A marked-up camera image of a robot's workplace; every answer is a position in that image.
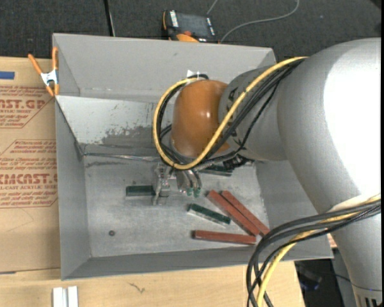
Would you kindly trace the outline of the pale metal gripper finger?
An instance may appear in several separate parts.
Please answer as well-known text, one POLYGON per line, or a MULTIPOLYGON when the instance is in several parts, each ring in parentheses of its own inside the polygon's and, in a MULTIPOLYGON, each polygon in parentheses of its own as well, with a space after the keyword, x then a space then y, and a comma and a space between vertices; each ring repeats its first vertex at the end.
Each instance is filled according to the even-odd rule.
POLYGON ((155 188, 169 188, 169 178, 170 172, 172 171, 171 167, 165 164, 158 164, 154 168, 154 186, 155 188))
POLYGON ((152 197, 152 205, 166 205, 167 199, 170 196, 168 190, 155 190, 155 194, 152 197))

